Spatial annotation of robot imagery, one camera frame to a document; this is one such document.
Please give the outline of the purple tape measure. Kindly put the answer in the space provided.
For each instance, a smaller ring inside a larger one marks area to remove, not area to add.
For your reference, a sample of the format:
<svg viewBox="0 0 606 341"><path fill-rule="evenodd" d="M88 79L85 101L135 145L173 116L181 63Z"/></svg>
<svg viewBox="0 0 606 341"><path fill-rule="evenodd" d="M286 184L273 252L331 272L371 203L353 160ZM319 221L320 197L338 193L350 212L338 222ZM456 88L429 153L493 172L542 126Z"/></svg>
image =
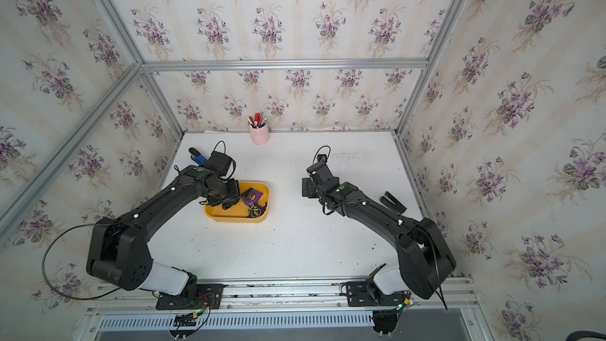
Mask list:
<svg viewBox="0 0 606 341"><path fill-rule="evenodd" d="M244 204L248 207L253 206L255 203L258 203L259 200L262 198L263 194L262 192L254 189L254 188L249 188L247 189L247 191L245 191L244 193L241 194L241 200L244 202Z"/></svg>

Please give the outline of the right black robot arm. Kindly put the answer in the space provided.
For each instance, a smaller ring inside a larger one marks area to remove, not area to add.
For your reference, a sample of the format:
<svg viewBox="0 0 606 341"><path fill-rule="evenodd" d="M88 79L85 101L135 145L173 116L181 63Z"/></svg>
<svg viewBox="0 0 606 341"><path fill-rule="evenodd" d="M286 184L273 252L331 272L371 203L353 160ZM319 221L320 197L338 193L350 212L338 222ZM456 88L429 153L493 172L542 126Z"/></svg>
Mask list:
<svg viewBox="0 0 606 341"><path fill-rule="evenodd" d="M442 283L457 264L437 224L424 218L405 217L404 206L386 192L380 202L358 187L341 182L325 162L307 168L306 184L312 186L326 216L336 212L375 232L393 247L397 265L381 266L369 276L369 285L381 295L410 291L429 299L440 292Z"/></svg>

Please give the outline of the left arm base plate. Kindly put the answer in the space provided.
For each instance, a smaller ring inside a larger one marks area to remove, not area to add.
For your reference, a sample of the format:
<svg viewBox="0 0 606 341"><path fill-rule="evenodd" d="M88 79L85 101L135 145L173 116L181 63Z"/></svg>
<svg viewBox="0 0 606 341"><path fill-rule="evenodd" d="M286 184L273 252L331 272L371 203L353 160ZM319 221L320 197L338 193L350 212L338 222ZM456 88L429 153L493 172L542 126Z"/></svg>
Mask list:
<svg viewBox="0 0 606 341"><path fill-rule="evenodd" d="M186 287L181 295L160 293L156 310L219 309L224 287L223 284L197 284L196 287Z"/></svg>

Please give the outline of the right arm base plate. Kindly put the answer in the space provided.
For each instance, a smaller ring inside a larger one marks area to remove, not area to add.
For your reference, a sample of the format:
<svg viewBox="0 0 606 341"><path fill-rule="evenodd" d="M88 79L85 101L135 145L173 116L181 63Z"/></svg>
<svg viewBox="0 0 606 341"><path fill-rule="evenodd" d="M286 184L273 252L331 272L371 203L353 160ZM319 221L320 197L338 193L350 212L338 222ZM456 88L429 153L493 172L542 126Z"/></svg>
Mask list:
<svg viewBox="0 0 606 341"><path fill-rule="evenodd" d="M350 281L341 284L340 295L346 298L349 307L402 307L410 303L412 292L404 290L385 295L373 283Z"/></svg>

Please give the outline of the yellow plastic storage box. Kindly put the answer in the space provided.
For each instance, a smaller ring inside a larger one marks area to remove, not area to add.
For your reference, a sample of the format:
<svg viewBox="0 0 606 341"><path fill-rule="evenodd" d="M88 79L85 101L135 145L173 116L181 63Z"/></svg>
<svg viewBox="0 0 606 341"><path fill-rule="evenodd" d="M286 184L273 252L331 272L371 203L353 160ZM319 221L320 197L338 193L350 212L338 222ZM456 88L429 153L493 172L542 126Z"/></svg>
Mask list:
<svg viewBox="0 0 606 341"><path fill-rule="evenodd" d="M269 210L270 189L262 182L240 182L240 200L230 207L205 207L205 215L216 222L258 224L265 220Z"/></svg>

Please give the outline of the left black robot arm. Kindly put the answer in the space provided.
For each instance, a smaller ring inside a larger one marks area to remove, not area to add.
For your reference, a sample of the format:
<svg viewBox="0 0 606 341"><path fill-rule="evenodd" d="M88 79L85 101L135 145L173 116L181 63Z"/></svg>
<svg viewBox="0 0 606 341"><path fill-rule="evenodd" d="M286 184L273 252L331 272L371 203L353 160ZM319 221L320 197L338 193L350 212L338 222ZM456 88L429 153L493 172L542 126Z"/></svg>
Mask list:
<svg viewBox="0 0 606 341"><path fill-rule="evenodd" d="M103 218L93 227L86 272L123 290L151 290L179 296L192 286L185 271L154 261L148 243L174 215L193 201L211 207L240 201L238 180L190 165L147 202L116 218Z"/></svg>

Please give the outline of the black stapler on table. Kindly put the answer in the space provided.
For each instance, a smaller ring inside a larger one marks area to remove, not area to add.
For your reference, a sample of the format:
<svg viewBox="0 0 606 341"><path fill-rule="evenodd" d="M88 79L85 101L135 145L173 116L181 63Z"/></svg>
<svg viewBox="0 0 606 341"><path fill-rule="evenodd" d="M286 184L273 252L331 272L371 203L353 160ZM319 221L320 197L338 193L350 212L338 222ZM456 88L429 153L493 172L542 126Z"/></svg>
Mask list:
<svg viewBox="0 0 606 341"><path fill-rule="evenodd" d="M380 197L380 203L399 215L402 215L407 211L407 207L389 191L386 191L384 195Z"/></svg>

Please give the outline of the red pens in cup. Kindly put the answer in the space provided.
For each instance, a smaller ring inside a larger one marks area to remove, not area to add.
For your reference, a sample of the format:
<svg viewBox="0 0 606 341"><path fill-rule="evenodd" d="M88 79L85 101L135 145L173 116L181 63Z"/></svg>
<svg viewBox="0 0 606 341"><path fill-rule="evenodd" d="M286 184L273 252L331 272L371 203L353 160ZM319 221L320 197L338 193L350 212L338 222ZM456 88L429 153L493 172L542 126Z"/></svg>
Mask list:
<svg viewBox="0 0 606 341"><path fill-rule="evenodd" d="M263 112L257 112L248 117L248 124L252 129L260 129L267 125L267 118Z"/></svg>

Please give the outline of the pink pen holder cup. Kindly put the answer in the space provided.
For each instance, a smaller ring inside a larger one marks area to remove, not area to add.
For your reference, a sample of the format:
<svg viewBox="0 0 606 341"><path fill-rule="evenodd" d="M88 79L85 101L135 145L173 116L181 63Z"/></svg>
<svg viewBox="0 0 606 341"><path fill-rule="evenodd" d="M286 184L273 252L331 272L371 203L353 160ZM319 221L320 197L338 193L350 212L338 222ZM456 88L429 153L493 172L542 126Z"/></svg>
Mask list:
<svg viewBox="0 0 606 341"><path fill-rule="evenodd" d="M249 134L254 145L266 145L270 139L269 127L267 124L257 127L250 126Z"/></svg>

